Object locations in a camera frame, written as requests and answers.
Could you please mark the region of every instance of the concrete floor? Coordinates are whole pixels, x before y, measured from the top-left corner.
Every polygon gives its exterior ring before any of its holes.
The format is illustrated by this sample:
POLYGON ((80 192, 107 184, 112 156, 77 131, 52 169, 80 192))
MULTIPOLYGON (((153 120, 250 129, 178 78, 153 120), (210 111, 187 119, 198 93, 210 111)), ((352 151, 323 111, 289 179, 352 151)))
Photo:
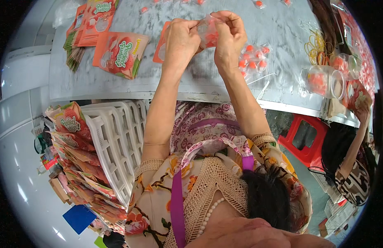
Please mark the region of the concrete floor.
MULTIPOLYGON (((293 121, 293 114, 282 111, 267 110, 266 118, 270 129, 275 139, 279 135, 286 136, 293 121)), ((311 146, 316 136, 317 131, 307 123, 299 126, 293 145, 299 149, 303 146, 311 146)), ((287 156, 291 162, 299 180, 308 189, 313 200, 313 215, 310 224, 308 225, 308 233, 319 235, 318 224, 323 221, 327 216, 324 212, 326 202, 329 199, 315 178, 308 171, 307 167, 303 165, 295 156, 293 156, 285 147, 280 145, 280 150, 287 156)))

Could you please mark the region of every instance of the purple lanyard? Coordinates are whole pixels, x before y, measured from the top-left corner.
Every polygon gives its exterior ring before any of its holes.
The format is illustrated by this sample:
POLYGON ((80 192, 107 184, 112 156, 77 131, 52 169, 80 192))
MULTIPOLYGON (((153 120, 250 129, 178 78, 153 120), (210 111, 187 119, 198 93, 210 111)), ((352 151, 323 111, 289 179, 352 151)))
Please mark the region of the purple lanyard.
MULTIPOLYGON (((242 157, 243 169, 253 170, 253 156, 242 157)), ((182 170, 172 179, 171 222, 178 248, 186 246, 185 217, 183 213, 182 170)))

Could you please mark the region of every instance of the lace trim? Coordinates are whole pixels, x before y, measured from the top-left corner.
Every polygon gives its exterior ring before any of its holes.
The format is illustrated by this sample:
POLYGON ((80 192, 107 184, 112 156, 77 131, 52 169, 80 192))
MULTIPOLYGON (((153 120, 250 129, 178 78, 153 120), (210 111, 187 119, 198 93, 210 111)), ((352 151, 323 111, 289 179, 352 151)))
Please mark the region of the lace trim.
MULTIPOLYGON (((199 227, 211 206, 217 190, 240 214, 247 216, 247 185, 217 157, 207 157, 193 189, 183 202, 186 244, 196 239, 199 227)), ((165 241, 165 248, 177 247, 172 227, 165 241)))
POLYGON ((263 143, 276 142, 276 139, 274 139, 274 136, 270 132, 265 132, 262 135, 255 135, 251 141, 255 146, 260 146, 263 143))
POLYGON ((162 159, 150 159, 142 162, 134 171, 134 181, 145 171, 157 171, 163 163, 162 159))

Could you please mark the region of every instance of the plastic jar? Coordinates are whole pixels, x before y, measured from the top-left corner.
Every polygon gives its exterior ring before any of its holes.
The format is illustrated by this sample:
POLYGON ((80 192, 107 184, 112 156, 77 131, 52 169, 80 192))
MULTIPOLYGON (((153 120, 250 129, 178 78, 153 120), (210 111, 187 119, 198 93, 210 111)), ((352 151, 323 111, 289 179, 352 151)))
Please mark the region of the plastic jar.
POLYGON ((343 73, 331 66, 311 66, 307 73, 307 90, 326 98, 342 99, 346 92, 343 73))
POLYGON ((352 55, 341 53, 332 56, 329 64, 334 69, 341 71, 346 81, 360 78, 361 61, 352 55))

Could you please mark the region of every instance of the table surface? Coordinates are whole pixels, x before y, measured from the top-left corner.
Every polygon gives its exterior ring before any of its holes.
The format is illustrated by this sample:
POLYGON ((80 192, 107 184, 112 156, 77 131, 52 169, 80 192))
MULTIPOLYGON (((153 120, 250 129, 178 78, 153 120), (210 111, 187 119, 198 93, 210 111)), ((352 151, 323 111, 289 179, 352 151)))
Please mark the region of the table surface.
MULTIPOLYGON (((161 64, 152 62, 164 22, 173 18, 202 19, 206 13, 230 10, 244 20, 248 43, 260 45, 269 42, 273 52, 268 59, 268 74, 257 82, 249 84, 257 97, 267 81, 268 87, 259 101, 265 108, 304 113, 319 116, 323 97, 304 90, 300 72, 310 62, 304 51, 304 44, 310 36, 309 29, 319 24, 312 13, 308 0, 293 1, 287 7, 280 0, 268 1, 264 9, 257 9, 250 0, 209 0, 202 6, 195 2, 160 1, 150 6, 148 12, 140 15, 138 10, 148 6, 150 0, 120 1, 110 31, 136 32, 149 35, 138 76, 127 80, 98 67, 92 66, 95 47, 86 49, 77 72, 65 65, 66 53, 62 48, 68 27, 60 27, 55 38, 50 59, 50 99, 82 100, 104 98, 151 99, 161 75, 161 64)), ((214 48, 195 56, 182 76, 179 86, 179 100, 204 102, 229 102, 229 96, 222 78, 213 61, 214 48)))

